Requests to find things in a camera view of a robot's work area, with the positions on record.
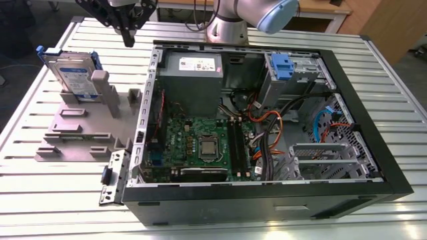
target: blue cable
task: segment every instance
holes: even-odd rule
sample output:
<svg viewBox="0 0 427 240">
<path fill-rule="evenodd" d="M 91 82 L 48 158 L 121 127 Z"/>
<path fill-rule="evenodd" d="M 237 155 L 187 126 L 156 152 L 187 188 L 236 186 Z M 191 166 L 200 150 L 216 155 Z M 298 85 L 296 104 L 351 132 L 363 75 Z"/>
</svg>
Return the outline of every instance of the blue cable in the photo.
<svg viewBox="0 0 427 240">
<path fill-rule="evenodd" d="M 318 115 L 315 116 L 314 118 L 314 122 L 312 122 L 312 135 L 314 135 L 314 139 L 315 141 L 319 143 L 320 142 L 320 137 L 319 137 L 319 127 L 318 127 L 318 124 L 319 124 L 319 120 L 320 120 L 320 116 L 322 114 L 331 114 L 331 110 L 327 109 L 327 110 L 322 110 Z"/>
</svg>

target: wooden cabinet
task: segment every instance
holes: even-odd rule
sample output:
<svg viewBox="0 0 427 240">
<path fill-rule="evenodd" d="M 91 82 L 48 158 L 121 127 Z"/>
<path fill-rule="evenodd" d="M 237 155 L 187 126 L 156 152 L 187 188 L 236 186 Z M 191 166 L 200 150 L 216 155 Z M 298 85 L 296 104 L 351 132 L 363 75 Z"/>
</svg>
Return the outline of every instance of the wooden cabinet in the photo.
<svg viewBox="0 0 427 240">
<path fill-rule="evenodd" d="M 339 34 L 367 35 L 395 64 L 427 32 L 427 0 L 346 0 L 352 9 Z"/>
</svg>

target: chip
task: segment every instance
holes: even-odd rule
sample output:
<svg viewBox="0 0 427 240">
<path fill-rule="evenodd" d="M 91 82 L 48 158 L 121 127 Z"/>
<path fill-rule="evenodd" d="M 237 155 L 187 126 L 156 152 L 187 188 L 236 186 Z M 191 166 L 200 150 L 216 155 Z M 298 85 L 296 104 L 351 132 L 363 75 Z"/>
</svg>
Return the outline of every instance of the chip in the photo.
<svg viewBox="0 0 427 240">
<path fill-rule="evenodd" d="M 203 155 L 216 155 L 215 141 L 203 141 L 201 142 L 201 154 Z"/>
</svg>

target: sticker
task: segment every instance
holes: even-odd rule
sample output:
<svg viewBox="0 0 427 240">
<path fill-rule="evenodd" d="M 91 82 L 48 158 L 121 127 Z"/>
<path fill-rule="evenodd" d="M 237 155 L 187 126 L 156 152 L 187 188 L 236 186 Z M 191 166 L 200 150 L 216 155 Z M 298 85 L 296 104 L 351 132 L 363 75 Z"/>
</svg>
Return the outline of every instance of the sticker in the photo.
<svg viewBox="0 0 427 240">
<path fill-rule="evenodd" d="M 89 73 L 85 68 L 59 68 L 63 79 L 69 87 L 69 90 L 76 95 L 79 100 L 91 102 L 99 96 L 93 83 L 88 80 Z"/>
<path fill-rule="evenodd" d="M 256 166 L 255 167 L 255 171 L 254 171 L 256 174 L 263 174 L 263 168 L 262 167 L 259 167 L 259 166 Z"/>
<path fill-rule="evenodd" d="M 254 101 L 252 104 L 254 104 L 254 106 L 255 106 L 258 109 L 262 107 L 262 104 L 260 104 L 256 100 Z"/>
<path fill-rule="evenodd" d="M 215 72 L 215 58 L 181 57 L 179 59 L 179 70 Z"/>
</svg>

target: blue latch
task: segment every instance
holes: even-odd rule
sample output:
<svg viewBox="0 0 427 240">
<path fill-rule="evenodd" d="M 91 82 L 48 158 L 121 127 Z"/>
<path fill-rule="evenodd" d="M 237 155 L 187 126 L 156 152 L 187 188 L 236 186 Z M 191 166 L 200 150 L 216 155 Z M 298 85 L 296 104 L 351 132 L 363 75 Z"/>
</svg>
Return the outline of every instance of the blue latch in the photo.
<svg viewBox="0 0 427 240">
<path fill-rule="evenodd" d="M 43 59 L 43 54 L 45 53 L 45 48 L 40 45 L 35 49 L 37 51 L 37 56 L 41 59 L 43 63 L 47 64 L 45 60 Z"/>
<path fill-rule="evenodd" d="M 101 62 L 100 62 L 100 56 L 99 56 L 99 53 L 96 51 L 91 52 L 91 57 L 92 57 L 92 60 L 93 60 L 93 64 L 95 64 L 96 70 L 104 70 Z"/>
<path fill-rule="evenodd" d="M 37 46 L 37 48 L 35 49 L 37 51 L 37 56 L 41 59 L 43 63 L 47 64 L 45 60 L 43 59 L 43 55 L 53 55 L 53 56 L 59 56 L 63 52 L 63 50 L 60 48 L 52 48 L 49 47 L 47 50 L 45 48 L 40 45 Z"/>
<path fill-rule="evenodd" d="M 271 65 L 278 80 L 290 80 L 294 74 L 294 62 L 287 54 L 271 54 Z"/>
</svg>

